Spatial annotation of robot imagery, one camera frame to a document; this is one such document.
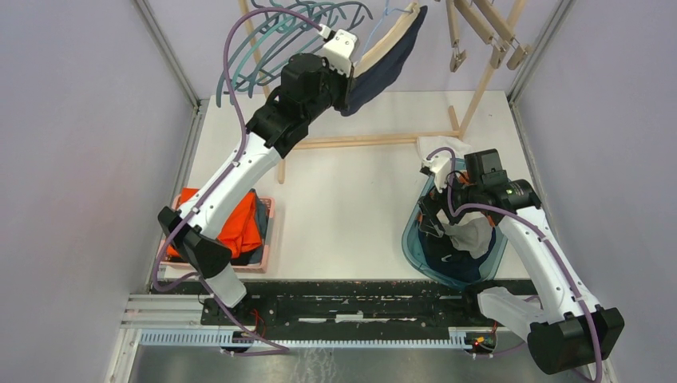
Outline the brown orange underwear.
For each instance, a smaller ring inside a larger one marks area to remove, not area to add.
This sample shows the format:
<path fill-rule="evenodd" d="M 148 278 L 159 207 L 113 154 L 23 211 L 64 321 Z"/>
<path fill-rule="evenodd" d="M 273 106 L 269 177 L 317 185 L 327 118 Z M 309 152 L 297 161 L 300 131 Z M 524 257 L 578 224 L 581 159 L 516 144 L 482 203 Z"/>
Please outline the brown orange underwear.
<path fill-rule="evenodd" d="M 456 175 L 458 181 L 463 185 L 472 185 L 473 183 L 469 179 L 469 175 L 466 171 L 458 172 Z M 496 224 L 493 221 L 493 218 L 489 215 L 488 212 L 482 212 L 482 215 L 488 220 L 491 227 L 495 227 Z"/>

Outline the navy cream-band underwear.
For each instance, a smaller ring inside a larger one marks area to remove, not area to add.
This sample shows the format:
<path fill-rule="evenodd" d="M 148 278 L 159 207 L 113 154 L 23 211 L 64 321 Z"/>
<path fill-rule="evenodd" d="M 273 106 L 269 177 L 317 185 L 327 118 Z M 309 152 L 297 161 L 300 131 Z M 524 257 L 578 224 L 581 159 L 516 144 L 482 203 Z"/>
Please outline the navy cream-band underwear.
<path fill-rule="evenodd" d="M 354 115 L 399 78 L 428 10 L 428 6 L 409 4 L 389 31 L 365 52 L 355 68 L 347 107 L 340 111 L 342 116 Z"/>

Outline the grey underwear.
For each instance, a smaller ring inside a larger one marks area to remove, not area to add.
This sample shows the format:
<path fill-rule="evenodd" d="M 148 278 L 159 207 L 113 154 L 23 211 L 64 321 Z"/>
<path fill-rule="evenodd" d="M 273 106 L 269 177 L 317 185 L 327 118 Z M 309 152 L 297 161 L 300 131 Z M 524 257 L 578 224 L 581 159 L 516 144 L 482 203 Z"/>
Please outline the grey underwear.
<path fill-rule="evenodd" d="M 443 223 L 442 226 L 454 249 L 467 252 L 473 259 L 479 259 L 489 251 L 493 227 L 482 214 L 471 213 L 460 223 Z"/>

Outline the teal clip hanger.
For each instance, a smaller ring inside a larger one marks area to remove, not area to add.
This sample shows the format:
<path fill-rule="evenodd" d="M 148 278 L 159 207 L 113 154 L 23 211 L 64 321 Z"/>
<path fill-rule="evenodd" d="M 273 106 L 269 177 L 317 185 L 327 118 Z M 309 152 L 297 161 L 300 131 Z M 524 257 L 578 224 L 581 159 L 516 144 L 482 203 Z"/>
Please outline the teal clip hanger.
<path fill-rule="evenodd" d="M 249 18 L 243 23 L 246 36 L 228 59 L 231 79 L 223 74 L 218 90 L 249 97 L 257 89 L 269 93 L 287 62 L 283 51 L 302 34 L 315 32 L 307 19 L 332 26 L 344 15 L 337 3 L 328 1 L 293 1 L 287 5 L 280 1 L 240 1 L 239 6 L 242 15 L 258 10 L 259 20 Z"/>
<path fill-rule="evenodd" d="M 287 5 L 293 1 L 280 1 Z M 344 15 L 332 26 L 333 30 L 354 31 L 358 27 L 372 22 L 374 14 L 367 4 L 360 1 L 328 1 L 338 4 L 338 10 L 342 11 Z M 295 40 L 295 44 L 289 46 L 283 51 L 283 56 L 287 59 L 296 53 L 316 53 L 321 49 L 322 38 L 318 35 L 318 31 L 314 33 L 306 32 L 300 38 Z"/>
<path fill-rule="evenodd" d="M 219 76 L 216 86 L 216 106 L 233 101 L 234 93 L 252 97 L 257 89 L 269 95 L 279 77 L 283 63 L 275 63 L 280 55 L 285 33 L 294 19 L 276 12 L 278 1 L 239 1 L 240 12 L 247 19 L 241 23 L 243 36 L 228 50 L 228 68 Z"/>

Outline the light blue hanger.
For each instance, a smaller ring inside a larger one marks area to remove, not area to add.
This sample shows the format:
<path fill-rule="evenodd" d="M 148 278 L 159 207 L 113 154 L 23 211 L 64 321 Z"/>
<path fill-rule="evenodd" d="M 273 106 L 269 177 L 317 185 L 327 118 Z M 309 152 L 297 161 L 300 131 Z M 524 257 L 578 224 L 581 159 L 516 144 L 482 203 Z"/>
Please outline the light blue hanger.
<path fill-rule="evenodd" d="M 362 47 L 362 52 L 360 53 L 359 60 L 362 60 L 364 58 L 364 56 L 367 53 L 367 50 L 371 47 L 371 41 L 374 38 L 374 35 L 378 31 L 378 29 L 381 27 L 383 22 L 393 13 L 411 14 L 412 10 L 408 10 L 407 8 L 402 8 L 402 7 L 391 6 L 390 0 L 385 0 L 384 6 L 383 6 L 383 9 L 382 9 L 382 13 L 381 13 L 379 19 L 377 20 L 376 24 L 374 25 L 374 27 L 370 31 L 370 33 L 369 33 L 369 35 L 366 39 L 366 42 L 364 43 L 364 45 Z"/>

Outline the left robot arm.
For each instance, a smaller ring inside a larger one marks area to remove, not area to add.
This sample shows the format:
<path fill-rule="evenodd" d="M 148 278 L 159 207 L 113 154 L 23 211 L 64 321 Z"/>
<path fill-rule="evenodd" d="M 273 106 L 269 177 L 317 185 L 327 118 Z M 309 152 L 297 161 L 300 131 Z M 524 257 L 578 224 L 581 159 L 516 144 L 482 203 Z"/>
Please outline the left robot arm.
<path fill-rule="evenodd" d="M 193 266 L 231 324 L 249 319 L 251 303 L 232 267 L 232 251 L 217 237 L 256 182 L 307 136 L 310 124 L 326 110 L 346 106 L 353 74 L 349 54 L 292 56 L 279 86 L 246 123 L 239 147 L 191 199 L 158 215 L 166 244 Z"/>

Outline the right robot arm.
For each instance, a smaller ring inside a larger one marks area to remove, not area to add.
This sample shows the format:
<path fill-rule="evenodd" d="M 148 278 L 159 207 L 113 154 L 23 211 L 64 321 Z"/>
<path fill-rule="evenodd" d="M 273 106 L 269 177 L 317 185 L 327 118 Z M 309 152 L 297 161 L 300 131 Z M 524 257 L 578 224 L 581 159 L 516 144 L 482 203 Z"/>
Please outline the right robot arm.
<path fill-rule="evenodd" d="M 433 185 L 419 200 L 420 223 L 439 236 L 438 212 L 451 224 L 481 213 L 517 252 L 540 302 L 527 302 L 503 286 L 485 287 L 462 302 L 463 319 L 472 326 L 492 319 L 509 329 L 543 373 L 592 366 L 589 381 L 603 381 L 604 361 L 625 325 L 620 311 L 603 307 L 585 286 L 556 241 L 532 185 L 509 178 L 497 150 L 466 154 L 462 170 L 456 164 L 449 147 L 422 160 L 421 171 Z"/>

